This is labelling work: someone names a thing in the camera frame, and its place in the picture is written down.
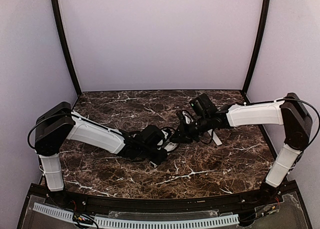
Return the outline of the white remote control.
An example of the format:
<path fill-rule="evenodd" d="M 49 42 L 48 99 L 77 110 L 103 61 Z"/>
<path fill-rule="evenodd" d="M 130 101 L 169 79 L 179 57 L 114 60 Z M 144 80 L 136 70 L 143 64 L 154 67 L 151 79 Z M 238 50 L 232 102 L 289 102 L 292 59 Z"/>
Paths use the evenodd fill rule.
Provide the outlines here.
<path fill-rule="evenodd" d="M 158 167 L 162 162 L 166 161 L 168 155 L 175 152 L 179 146 L 179 143 L 173 142 L 166 142 L 164 146 L 158 146 L 157 152 L 152 155 L 151 159 L 149 160 L 149 164 L 153 168 Z"/>

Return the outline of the white remote battery cover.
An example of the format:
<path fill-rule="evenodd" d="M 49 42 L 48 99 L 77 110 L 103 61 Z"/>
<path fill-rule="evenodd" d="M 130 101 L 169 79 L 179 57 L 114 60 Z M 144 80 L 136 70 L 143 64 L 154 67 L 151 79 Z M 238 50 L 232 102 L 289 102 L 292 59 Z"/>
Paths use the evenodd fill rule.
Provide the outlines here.
<path fill-rule="evenodd" d="M 207 131 L 207 133 L 210 135 L 212 141 L 217 145 L 220 146 L 222 145 L 222 141 L 219 139 L 219 137 L 217 136 L 217 134 L 215 133 L 214 130 L 210 129 Z"/>

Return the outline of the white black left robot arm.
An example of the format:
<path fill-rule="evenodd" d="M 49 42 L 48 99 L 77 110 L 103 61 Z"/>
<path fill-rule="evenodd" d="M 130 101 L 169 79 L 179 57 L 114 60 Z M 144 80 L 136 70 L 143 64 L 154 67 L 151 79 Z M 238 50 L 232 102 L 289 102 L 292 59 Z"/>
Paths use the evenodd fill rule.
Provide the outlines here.
<path fill-rule="evenodd" d="M 81 116 L 65 101 L 41 115 L 29 133 L 35 134 L 34 143 L 29 146 L 39 156 L 50 192 L 65 188 L 59 157 L 65 140 L 95 146 L 122 158 L 148 159 L 158 166 L 167 159 L 166 143 L 172 134 L 155 125 L 132 132 L 109 128 Z"/>

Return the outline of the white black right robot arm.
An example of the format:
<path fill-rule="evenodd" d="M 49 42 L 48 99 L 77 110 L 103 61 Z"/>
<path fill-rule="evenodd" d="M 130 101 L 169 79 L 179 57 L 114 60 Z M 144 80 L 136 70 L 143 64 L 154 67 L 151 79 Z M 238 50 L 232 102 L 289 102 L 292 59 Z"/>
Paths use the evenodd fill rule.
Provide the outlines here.
<path fill-rule="evenodd" d="M 218 109 L 203 93 L 189 102 L 197 117 L 187 122 L 182 112 L 177 112 L 179 126 L 170 142 L 190 144 L 200 141 L 200 136 L 215 129 L 229 129 L 247 125 L 283 125 L 285 140 L 277 158 L 268 172 L 265 183 L 277 188 L 301 154 L 314 141 L 311 138 L 313 120 L 306 109 L 307 102 L 295 93 L 266 102 L 226 105 Z"/>

